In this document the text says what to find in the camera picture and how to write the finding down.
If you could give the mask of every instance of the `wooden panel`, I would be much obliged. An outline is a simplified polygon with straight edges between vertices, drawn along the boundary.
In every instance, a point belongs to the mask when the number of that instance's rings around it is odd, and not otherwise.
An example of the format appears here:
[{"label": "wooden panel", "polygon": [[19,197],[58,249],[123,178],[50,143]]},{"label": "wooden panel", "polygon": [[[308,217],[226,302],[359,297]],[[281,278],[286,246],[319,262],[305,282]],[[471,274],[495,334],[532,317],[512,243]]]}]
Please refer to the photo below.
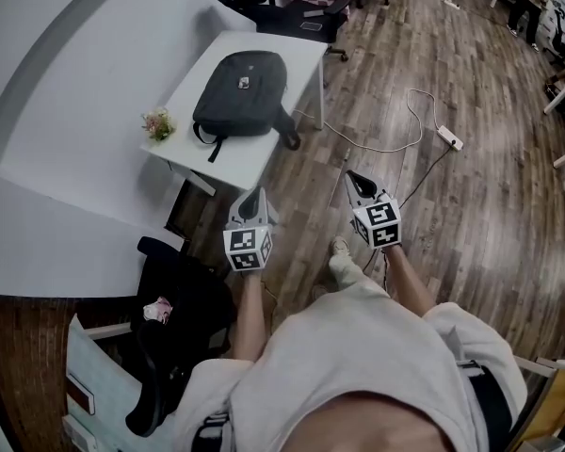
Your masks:
[{"label": "wooden panel", "polygon": [[511,450],[526,440],[553,435],[565,425],[565,370],[558,370],[547,389],[542,392],[541,404]]}]

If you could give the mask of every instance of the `shoe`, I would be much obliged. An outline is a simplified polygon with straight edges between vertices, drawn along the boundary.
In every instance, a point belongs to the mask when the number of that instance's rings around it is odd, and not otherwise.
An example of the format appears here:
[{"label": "shoe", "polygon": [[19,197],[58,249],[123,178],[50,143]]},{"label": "shoe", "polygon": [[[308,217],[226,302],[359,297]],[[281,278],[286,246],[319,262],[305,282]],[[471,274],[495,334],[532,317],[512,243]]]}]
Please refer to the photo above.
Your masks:
[{"label": "shoe", "polygon": [[349,244],[341,236],[336,236],[331,241],[331,254],[333,256],[345,255],[349,256]]},{"label": "shoe", "polygon": [[312,288],[312,302],[316,301],[320,297],[324,297],[325,295],[328,295],[329,293],[330,291],[324,285],[316,284]]}]

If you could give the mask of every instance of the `black backpack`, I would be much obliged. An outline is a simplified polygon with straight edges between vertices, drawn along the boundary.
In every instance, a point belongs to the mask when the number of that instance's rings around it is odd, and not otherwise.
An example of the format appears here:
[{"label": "black backpack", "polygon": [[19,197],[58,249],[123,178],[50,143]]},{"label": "black backpack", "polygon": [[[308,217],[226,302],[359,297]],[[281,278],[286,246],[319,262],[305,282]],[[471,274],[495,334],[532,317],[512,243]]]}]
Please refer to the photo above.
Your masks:
[{"label": "black backpack", "polygon": [[[193,113],[193,130],[204,144],[215,144],[214,162],[227,137],[261,136],[274,127],[289,149],[299,148],[293,119],[283,108],[286,67],[274,52],[251,50],[219,62]],[[216,138],[206,142],[201,132]]]}]

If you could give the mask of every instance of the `white cable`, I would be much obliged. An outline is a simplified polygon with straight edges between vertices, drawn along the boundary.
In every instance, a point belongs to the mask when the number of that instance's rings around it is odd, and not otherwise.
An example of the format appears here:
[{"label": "white cable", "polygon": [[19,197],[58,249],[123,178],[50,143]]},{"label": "white cable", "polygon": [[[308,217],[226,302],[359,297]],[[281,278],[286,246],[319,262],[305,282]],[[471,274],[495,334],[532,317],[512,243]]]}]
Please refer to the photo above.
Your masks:
[{"label": "white cable", "polygon": [[406,98],[406,107],[408,108],[408,110],[411,111],[412,114],[414,114],[414,117],[415,117],[416,119],[418,119],[419,125],[421,125],[421,119],[416,115],[416,112],[414,112],[414,111],[412,110],[412,108],[411,108],[411,101],[410,101],[410,94],[411,94],[411,91],[420,92],[420,93],[422,93],[422,94],[426,94],[426,95],[428,95],[431,99],[433,99],[433,121],[435,122],[435,128],[436,128],[436,129],[439,129],[440,126],[439,126],[438,123],[437,123],[437,114],[436,114],[436,112],[435,112],[435,96],[434,96],[433,94],[427,92],[426,90],[421,90],[421,89],[408,89],[408,95],[409,95],[409,97]]},{"label": "white cable", "polygon": [[[423,138],[423,123],[421,122],[421,119],[418,117],[418,115],[416,115],[416,112],[414,112],[411,108],[410,105],[410,93],[411,91],[415,91],[415,92],[421,92],[423,94],[426,94],[428,96],[430,96],[431,98],[433,98],[433,119],[435,120],[435,127],[437,129],[440,128],[440,126],[437,124],[437,115],[435,114],[435,96],[433,94],[430,94],[429,92],[426,92],[425,90],[421,90],[421,89],[408,89],[408,95],[406,97],[406,106],[408,107],[408,110],[411,111],[411,113],[414,115],[414,117],[416,117],[416,119],[418,120],[418,128],[420,131],[420,135],[418,137],[417,140],[415,140],[414,142],[411,142],[410,144],[406,144],[405,146],[402,146],[400,148],[397,149],[392,149],[392,150],[385,150],[385,149],[375,149],[374,147],[368,147],[368,146],[363,146],[362,144],[358,144],[357,142],[354,142],[353,140],[351,140],[349,137],[347,137],[344,134],[341,134],[337,129],[335,129],[332,125],[330,125],[328,122],[324,121],[324,124],[331,129],[335,134],[338,134],[339,136],[341,136],[343,139],[345,139],[346,141],[348,141],[350,144],[360,148],[360,149],[366,149],[367,151],[374,151],[375,153],[397,153],[399,151],[403,151],[404,149],[407,149],[411,146],[414,146],[416,144],[418,144],[421,139]],[[306,114],[305,112],[300,111],[299,109],[295,109],[295,112],[297,112],[298,114],[301,114],[302,116],[305,116],[309,119],[314,119],[314,116],[310,116],[308,114]]]}]

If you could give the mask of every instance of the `white shirt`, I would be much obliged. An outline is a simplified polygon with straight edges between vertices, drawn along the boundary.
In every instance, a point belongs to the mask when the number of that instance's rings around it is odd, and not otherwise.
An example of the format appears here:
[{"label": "white shirt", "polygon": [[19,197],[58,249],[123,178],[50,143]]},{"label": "white shirt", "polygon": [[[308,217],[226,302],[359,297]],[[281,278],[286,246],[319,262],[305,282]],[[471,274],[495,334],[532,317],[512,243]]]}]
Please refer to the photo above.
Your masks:
[{"label": "white shirt", "polygon": [[509,345],[494,329],[454,303],[420,318],[362,283],[287,318],[256,363],[199,363],[176,411],[174,449],[189,451],[204,418],[230,401],[237,451],[278,452],[309,412],[336,396],[366,391],[424,412],[457,452],[487,452],[475,393],[443,339],[453,330],[465,358],[493,373],[514,425],[527,390]]}]

